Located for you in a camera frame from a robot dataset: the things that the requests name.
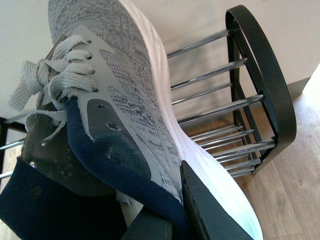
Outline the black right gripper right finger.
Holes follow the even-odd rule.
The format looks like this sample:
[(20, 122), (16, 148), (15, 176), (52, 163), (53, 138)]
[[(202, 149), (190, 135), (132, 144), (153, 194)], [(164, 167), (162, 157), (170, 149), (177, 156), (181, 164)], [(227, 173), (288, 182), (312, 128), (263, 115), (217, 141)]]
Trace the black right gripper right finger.
[(184, 209), (192, 240), (251, 240), (252, 237), (223, 209), (184, 160), (180, 167)]

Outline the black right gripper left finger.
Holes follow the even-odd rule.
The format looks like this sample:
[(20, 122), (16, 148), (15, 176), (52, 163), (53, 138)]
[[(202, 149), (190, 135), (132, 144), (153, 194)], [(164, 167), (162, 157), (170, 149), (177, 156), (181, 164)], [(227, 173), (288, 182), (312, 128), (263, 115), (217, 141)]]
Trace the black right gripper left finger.
[(171, 240), (172, 223), (143, 207), (121, 240)]

